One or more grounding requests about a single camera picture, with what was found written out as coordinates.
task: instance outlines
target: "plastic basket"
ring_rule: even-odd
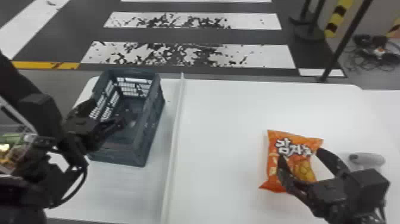
[[[97,107],[91,118],[104,121],[125,115],[131,122],[89,158],[145,166],[165,104],[159,75],[138,69],[108,70],[97,81],[92,97]]]

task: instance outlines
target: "orange snack bag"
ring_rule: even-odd
[[[277,130],[268,130],[268,162],[267,176],[260,188],[274,192],[285,192],[277,176],[279,155],[284,155],[292,173],[300,180],[315,182],[315,174],[311,169],[310,158],[321,147],[323,140],[306,138]]]

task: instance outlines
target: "white table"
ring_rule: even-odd
[[[94,77],[88,81],[76,105],[90,98],[97,80]],[[181,81],[163,79],[161,85],[165,107],[146,166],[89,161],[89,174],[81,190],[69,202],[47,210],[48,217],[108,223],[160,222]],[[52,161],[67,167],[55,154]]]
[[[400,91],[364,90],[364,96],[400,150]]]
[[[163,89],[167,83],[162,81]],[[358,87],[215,80],[184,83],[184,88],[175,87],[170,94],[175,97],[171,98],[175,100],[172,110],[178,116],[173,140],[167,142],[171,151],[164,154],[170,159],[168,174],[165,169],[148,181],[136,181],[132,174],[138,175],[138,169],[134,167],[91,162],[83,189],[48,216],[157,223],[162,213],[162,224],[325,223],[296,198],[258,189],[265,181],[263,132],[276,129],[323,138],[323,147],[343,159],[359,151],[383,155],[387,163],[382,172],[392,182],[387,219],[389,223],[400,220],[396,208],[400,154]],[[88,84],[83,95],[93,85]],[[166,135],[170,138],[172,121],[169,124]],[[162,148],[157,143],[164,129],[160,127],[148,166],[162,160],[154,156]],[[157,168],[168,166],[166,160],[163,164]],[[312,159],[312,166],[319,179],[332,177],[318,159]],[[162,175],[167,176],[166,182],[155,181]],[[157,196],[144,191],[152,184],[152,189],[159,189]]]
[[[266,129],[323,138],[345,160],[360,151],[383,155],[392,182],[388,223],[400,220],[400,154],[360,88],[187,80],[184,96],[164,223],[325,223],[293,196],[258,189]],[[332,176],[318,159],[312,166],[319,179]]]

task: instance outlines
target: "gray roller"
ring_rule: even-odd
[[[353,153],[349,155],[349,160],[364,169],[379,168],[385,163],[385,158],[375,153]]]

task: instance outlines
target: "white painted stripe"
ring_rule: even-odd
[[[267,13],[123,13],[114,12],[104,27],[216,28],[280,30],[276,14]]]
[[[40,31],[69,0],[35,0],[0,29],[0,50],[10,59]]]
[[[299,69],[301,76],[321,76],[325,69]],[[341,69],[333,69],[329,77],[345,77]]]
[[[287,45],[94,41],[82,63],[295,69]]]
[[[123,2],[271,2],[271,0],[121,0]]]

